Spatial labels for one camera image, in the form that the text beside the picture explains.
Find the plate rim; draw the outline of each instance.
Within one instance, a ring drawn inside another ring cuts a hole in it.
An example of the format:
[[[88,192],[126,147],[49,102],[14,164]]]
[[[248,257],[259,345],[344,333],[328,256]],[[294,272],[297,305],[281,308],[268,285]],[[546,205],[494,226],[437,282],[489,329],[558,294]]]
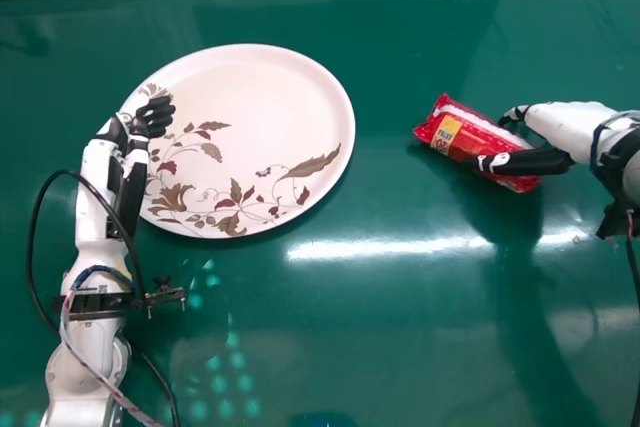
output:
[[[344,153],[344,155],[340,155],[338,156],[339,158],[335,159],[337,161],[337,163],[335,164],[334,169],[332,169],[332,173],[327,173],[325,175],[327,175],[327,179],[328,181],[324,183],[324,186],[319,189],[318,191],[316,191],[316,195],[314,195],[314,199],[309,199],[309,203],[307,204],[307,206],[305,206],[305,208],[303,210],[299,210],[299,211],[295,211],[292,212],[290,216],[287,216],[287,218],[278,223],[277,225],[260,225],[258,226],[255,230],[251,230],[248,231],[246,234],[241,235],[241,236],[237,236],[237,237],[231,237],[231,236],[225,236],[223,232],[218,232],[217,230],[211,230],[211,231],[207,231],[207,232],[211,232],[211,233],[215,233],[215,234],[220,234],[219,236],[208,236],[205,233],[203,233],[203,235],[201,236],[196,236],[193,235],[193,233],[189,230],[185,230],[184,227],[178,227],[178,226],[174,226],[171,223],[168,223],[166,225],[164,224],[160,224],[158,222],[154,222],[153,220],[150,220],[148,218],[147,212],[141,209],[140,212],[140,217],[142,217],[146,222],[148,222],[149,224],[151,224],[154,227],[157,227],[159,229],[162,230],[166,230],[167,232],[171,232],[173,234],[177,234],[180,236],[184,236],[184,237],[189,237],[189,238],[194,238],[194,239],[207,239],[207,240],[226,240],[226,239],[234,239],[234,238],[243,238],[243,237],[249,237],[252,235],[256,235],[256,234],[260,234],[263,232],[267,232],[269,230],[274,230],[277,229],[278,227],[281,227],[287,223],[289,223],[290,221],[300,217],[301,215],[309,212],[311,209],[313,209],[318,203],[320,203],[326,196],[327,194],[338,184],[338,182],[340,181],[340,178],[344,175],[345,171],[347,170],[347,167],[351,161],[351,157],[353,155],[353,150],[355,147],[355,141],[356,141],[356,119],[355,119],[355,111],[353,109],[353,103],[351,102],[351,99],[349,97],[349,94],[347,94],[347,91],[345,90],[344,86],[342,85],[342,83],[338,80],[338,78],[333,74],[333,72],[331,72],[328,68],[326,68],[324,65],[322,65],[320,62],[318,62],[317,60],[312,59],[311,57],[302,54],[300,52],[297,52],[295,50],[291,50],[288,49],[286,47],[280,47],[280,46],[276,46],[276,45],[270,45],[270,44],[260,44],[260,43],[240,43],[240,44],[225,44],[225,45],[218,45],[218,46],[213,46],[213,47],[208,47],[206,49],[200,49],[197,50],[195,52],[191,52],[189,54],[186,54],[182,57],[179,57],[171,62],[169,62],[168,64],[162,66],[160,69],[156,70],[155,72],[153,72],[151,75],[147,76],[142,82],[140,82],[138,84],[137,87],[135,87],[131,93],[129,94],[129,96],[125,99],[125,101],[122,103],[122,105],[120,106],[119,112],[128,112],[128,110],[125,108],[127,106],[127,104],[129,104],[132,99],[134,97],[136,97],[137,93],[138,93],[138,89],[140,89],[141,87],[144,87],[146,84],[150,83],[150,82],[154,82],[153,79],[157,78],[158,76],[162,75],[162,74],[166,74],[167,71],[169,71],[170,69],[175,69],[176,67],[178,67],[180,64],[188,62],[190,60],[192,60],[193,57],[197,57],[197,56],[202,56],[205,53],[210,53],[212,51],[222,51],[222,50],[239,50],[239,49],[266,49],[266,50],[270,50],[270,51],[274,51],[274,52],[279,52],[281,54],[284,55],[288,55],[288,56],[293,56],[293,57],[297,57],[298,60],[301,60],[303,62],[306,62],[308,64],[310,64],[311,66],[313,66],[314,69],[317,69],[317,71],[321,74],[323,74],[324,76],[326,76],[330,83],[336,88],[336,93],[339,95],[339,97],[341,98],[341,102],[349,107],[348,109],[346,109],[347,112],[347,121],[348,124],[345,126],[346,127],[346,138],[345,140],[348,142],[341,142],[342,146],[341,146],[341,150]]]

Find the yellow label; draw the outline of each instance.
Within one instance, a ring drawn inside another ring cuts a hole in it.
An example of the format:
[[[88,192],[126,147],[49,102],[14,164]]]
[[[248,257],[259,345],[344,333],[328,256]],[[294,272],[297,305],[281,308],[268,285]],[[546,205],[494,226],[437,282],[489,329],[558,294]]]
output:
[[[448,155],[451,142],[456,138],[461,127],[462,122],[449,115],[445,115],[444,119],[440,122],[436,135],[431,139],[431,148],[443,153],[444,155]]]

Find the black cable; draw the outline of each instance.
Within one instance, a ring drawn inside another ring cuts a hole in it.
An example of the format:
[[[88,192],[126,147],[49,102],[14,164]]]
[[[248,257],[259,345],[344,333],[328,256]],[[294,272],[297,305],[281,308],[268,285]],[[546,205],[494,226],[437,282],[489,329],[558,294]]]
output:
[[[40,213],[40,207],[42,206],[42,200],[44,199],[47,190],[49,190],[49,186],[56,180],[58,177],[62,175],[68,175],[73,177],[82,185],[84,185],[91,195],[102,205],[104,210],[107,211],[109,218],[118,228],[118,235],[122,237],[124,244],[129,251],[129,255],[131,256],[131,262],[133,263],[133,270],[136,273],[136,283],[138,284],[138,295],[140,297],[140,302],[142,303],[142,308],[145,309],[147,306],[147,298],[146,293],[147,290],[144,287],[144,279],[142,278],[142,269],[140,268],[140,259],[138,258],[138,254],[136,252],[135,247],[133,246],[133,239],[127,232],[127,230],[122,225],[118,214],[116,214],[113,207],[109,205],[109,203],[105,200],[105,198],[98,192],[91,182],[82,177],[79,172],[75,172],[73,170],[61,169],[55,171],[53,174],[49,176],[49,178],[44,182],[42,187],[40,188],[40,192],[38,193],[38,197],[36,198],[36,203],[33,206],[33,213],[31,214],[31,225],[29,226],[29,237],[27,241],[27,275],[29,282],[33,283],[33,244],[35,242],[36,236],[36,224],[38,220],[38,214]],[[42,305],[40,305],[40,301],[37,300],[34,295],[34,291],[32,290],[31,297],[34,299],[34,303],[36,303],[36,308],[38,311],[42,311]]]
[[[145,354],[144,350],[139,345],[134,344],[129,341],[129,345],[134,352],[136,352],[140,358],[147,364],[151,372],[156,376],[160,385],[162,385],[162,390],[164,391],[165,396],[169,400],[169,409],[171,409],[171,419],[173,420],[173,427],[180,427],[180,417],[178,416],[178,405],[176,403],[176,398],[173,395],[173,390],[169,386],[169,383],[166,381],[164,376],[160,373],[156,365],[153,361]]]
[[[100,205],[102,205],[102,207],[106,210],[111,221],[118,228],[118,232],[122,236],[122,240],[124,241],[127,247],[127,250],[129,251],[129,255],[131,256],[131,261],[133,263],[134,270],[136,272],[136,281],[138,284],[138,290],[141,295],[143,308],[146,305],[146,297],[145,297],[146,290],[144,288],[144,280],[142,279],[140,259],[138,258],[138,254],[133,245],[133,240],[131,239],[127,231],[124,229],[122,222],[118,217],[118,214],[116,214],[113,208],[104,199],[104,197],[100,194],[100,192],[98,192],[98,190],[91,184],[91,182],[89,182],[87,179],[82,177],[80,173],[72,170],[66,170],[66,169],[57,170],[56,172],[51,174],[49,178],[44,182],[44,184],[40,188],[40,192],[38,193],[38,197],[36,198],[36,202],[33,206],[33,212],[31,214],[31,223],[29,225],[29,237],[27,239],[27,265],[26,265],[27,283],[29,285],[29,293],[31,294],[31,300],[33,300],[33,304],[36,310],[38,311],[38,315],[40,316],[42,321],[45,323],[47,327],[49,327],[56,334],[58,333],[58,328],[55,326],[53,321],[49,318],[44,308],[42,307],[42,303],[40,302],[40,298],[38,297],[38,293],[36,291],[35,280],[33,278],[33,252],[34,252],[36,228],[38,226],[38,215],[40,214],[42,201],[44,200],[44,196],[47,193],[47,190],[49,190],[49,186],[53,183],[54,180],[56,180],[58,177],[62,175],[69,175],[70,177],[73,177],[82,185],[84,185],[87,188],[87,190],[91,192],[91,195],[93,195],[93,197],[98,202],[100,202]],[[149,369],[156,376],[156,378],[158,379],[158,382],[160,382],[160,385],[162,386],[162,390],[164,391],[164,394],[167,397],[167,400],[169,401],[169,408],[171,409],[171,418],[173,420],[173,426],[180,427],[180,418],[178,417],[177,402],[176,402],[175,396],[173,395],[173,391],[171,390],[171,387],[169,386],[165,378],[162,376],[158,368],[155,366],[153,361],[144,353],[144,351],[139,346],[136,346],[131,342],[130,342],[130,345],[132,346],[132,350],[134,350],[134,352],[136,352],[140,356],[140,358],[147,364]]]
[[[631,276],[633,277],[633,285],[636,288],[636,300],[638,301],[638,310],[640,311],[640,272],[638,272],[638,263],[636,255],[633,252],[631,238],[627,237],[627,259],[631,268]],[[638,382],[638,390],[636,392],[636,403],[633,408],[633,416],[631,417],[631,427],[640,426],[640,381]]]

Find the red snack package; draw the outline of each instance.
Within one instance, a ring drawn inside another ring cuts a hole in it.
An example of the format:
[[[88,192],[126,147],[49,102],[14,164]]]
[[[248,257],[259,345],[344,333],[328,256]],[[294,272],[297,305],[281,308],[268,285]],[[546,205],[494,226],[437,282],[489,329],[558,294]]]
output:
[[[458,162],[478,155],[533,148],[520,136],[456,102],[447,94],[440,96],[427,121],[416,127],[413,133],[431,148]],[[540,182],[540,177],[536,176],[512,177],[491,172],[480,172],[480,175],[518,193],[529,192]]]

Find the wire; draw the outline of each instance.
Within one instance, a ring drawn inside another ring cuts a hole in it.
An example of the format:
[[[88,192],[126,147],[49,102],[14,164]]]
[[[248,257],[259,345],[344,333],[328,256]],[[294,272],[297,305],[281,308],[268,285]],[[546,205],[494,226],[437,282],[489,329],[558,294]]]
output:
[[[80,287],[82,287],[84,281],[96,272],[107,272],[109,273],[109,275],[115,277],[116,280],[126,283],[129,285],[129,287],[133,288],[133,284],[124,274],[111,267],[94,265],[93,267],[89,267],[88,269],[83,270],[80,275],[78,275],[78,277],[73,281],[71,289],[69,293],[67,293],[67,296],[62,303],[62,310],[60,312],[60,339],[62,340],[62,343],[67,347],[69,352],[71,352],[71,355],[73,355],[76,360],[80,362],[80,365],[87,369],[89,373],[111,393],[111,396],[114,398],[114,400],[123,408],[125,408],[134,419],[149,427],[162,427],[162,424],[159,424],[147,414],[142,412],[133,402],[125,397],[125,395],[120,389],[118,389],[118,387],[116,387],[109,381],[109,379],[98,372],[98,370],[89,363],[84,354],[76,349],[76,347],[71,342],[71,339],[69,338],[67,327],[69,325],[69,316],[71,313],[71,306],[73,305],[73,299],[76,296],[76,292],[80,289]]]
[[[160,373],[156,365],[147,356],[147,354],[145,354],[144,350],[142,350],[142,348],[139,345],[136,345],[131,341],[129,341],[129,345],[131,345],[131,347],[133,348],[133,351],[137,353],[140,356],[140,358],[147,364],[147,367],[151,369],[151,372],[153,372],[153,374],[156,376],[156,379],[158,379],[158,382],[160,382],[160,385],[162,385],[162,390],[164,391],[167,399],[169,400],[169,409],[171,410],[171,419],[173,420],[173,426],[180,427],[180,417],[178,416],[178,406],[176,403],[175,396],[173,395],[173,391],[169,386],[169,383],[165,380],[162,373]]]
[[[629,267],[631,268],[633,285],[636,289],[636,299],[638,301],[638,310],[640,310],[640,273],[638,272],[638,263],[636,261],[636,255],[633,252],[633,245],[631,244],[631,239],[632,237],[628,236],[626,241],[627,259],[629,260]],[[631,417],[631,427],[638,427],[639,425],[640,425],[640,381],[638,382],[638,390],[636,391],[636,403],[633,408],[633,416]]]
[[[54,172],[51,176],[49,176],[49,178],[42,185],[42,188],[40,189],[40,192],[38,193],[38,197],[36,198],[36,202],[35,202],[34,207],[33,207],[33,213],[31,215],[31,224],[29,226],[29,238],[28,238],[28,241],[27,241],[27,262],[26,262],[27,282],[28,282],[28,285],[29,285],[29,292],[31,294],[31,299],[33,300],[33,304],[34,304],[34,306],[35,306],[35,308],[36,308],[36,310],[38,312],[38,315],[40,316],[40,319],[54,333],[58,333],[58,328],[55,326],[53,321],[46,314],[44,308],[42,307],[42,303],[40,302],[40,299],[38,297],[38,293],[37,293],[37,291],[35,289],[35,280],[34,280],[34,277],[33,277],[33,252],[34,252],[34,244],[35,244],[36,227],[37,227],[37,224],[38,224],[38,215],[40,213],[40,208],[42,206],[42,201],[44,200],[44,196],[45,196],[47,190],[49,189],[49,186],[51,185],[51,183],[55,179],[57,179],[58,177],[60,177],[62,175],[69,175],[69,176],[73,177],[74,179],[76,179],[78,182],[82,183],[82,185],[84,185],[89,190],[91,195],[93,195],[94,198],[98,202],[100,202],[100,205],[102,205],[102,207],[107,211],[107,213],[109,214],[109,217],[111,218],[111,221],[116,226],[120,225],[118,227],[119,231],[120,232],[124,232],[124,234],[127,235],[126,231],[121,228],[122,227],[122,223],[120,222],[120,219],[119,219],[118,215],[115,213],[115,211],[105,201],[104,197],[102,197],[100,192],[98,192],[98,190],[87,179],[82,177],[82,175],[80,175],[78,172],[74,172],[74,171],[71,171],[71,170],[58,170],[58,171]],[[136,252],[135,247],[134,247],[132,242],[130,242],[130,244],[127,244],[127,241],[124,238],[124,236],[123,236],[123,240],[125,241],[125,245],[127,245],[127,249],[129,251],[129,254],[131,255],[131,259],[132,259],[132,261],[134,263],[134,267],[136,265],[138,266],[138,268],[136,269],[136,277],[137,277],[137,280],[138,280],[138,290],[142,293],[142,292],[144,292],[144,283],[143,283],[143,280],[142,280],[140,263],[139,263],[139,259],[138,259],[138,256],[137,256],[137,252]],[[132,346],[134,353],[137,353],[140,356],[140,358],[147,364],[149,369],[156,376],[158,382],[162,386],[162,390],[164,391],[164,395],[166,396],[167,400],[169,401],[169,407],[171,409],[171,417],[172,417],[172,421],[173,421],[173,426],[174,427],[180,427],[180,417],[178,416],[177,402],[176,402],[175,395],[173,394],[173,391],[171,390],[171,387],[169,386],[169,384],[167,383],[167,381],[165,380],[163,375],[160,373],[158,368],[154,365],[153,361],[145,354],[145,352],[139,346],[133,344],[132,342],[129,342],[129,344]]]
[[[133,270],[136,273],[136,283],[138,284],[138,293],[140,297],[140,302],[142,303],[142,307],[145,308],[147,305],[147,298],[146,298],[147,291],[144,287],[142,269],[140,268],[140,259],[138,257],[135,247],[133,246],[133,239],[127,233],[127,230],[122,225],[122,222],[118,217],[118,214],[116,214],[115,210],[113,210],[113,207],[109,205],[109,203],[105,200],[102,194],[98,192],[98,189],[96,189],[91,184],[91,182],[89,182],[87,179],[82,177],[82,175],[80,175],[79,172],[75,172],[73,170],[61,169],[51,174],[49,178],[45,180],[44,184],[40,188],[38,197],[36,198],[36,202],[33,206],[33,213],[31,214],[31,224],[29,225],[29,237],[27,240],[27,276],[29,280],[29,285],[33,286],[33,245],[35,243],[36,226],[37,226],[38,214],[40,213],[40,207],[42,206],[42,200],[44,199],[44,196],[47,193],[49,186],[53,183],[54,180],[56,180],[58,177],[62,175],[68,175],[70,177],[73,177],[78,182],[80,182],[84,187],[86,187],[86,189],[89,192],[91,192],[91,195],[93,195],[93,197],[100,203],[100,205],[102,205],[104,210],[107,211],[109,218],[116,225],[118,229],[118,235],[122,237],[122,240],[124,241],[124,244],[126,245],[127,250],[129,251],[129,255],[131,256],[131,262],[133,263]],[[36,308],[38,309],[38,311],[44,312],[42,305],[40,304],[40,301],[38,300],[37,296],[34,296],[34,293],[35,293],[35,289],[32,288],[31,298],[33,299],[34,304],[36,305]]]

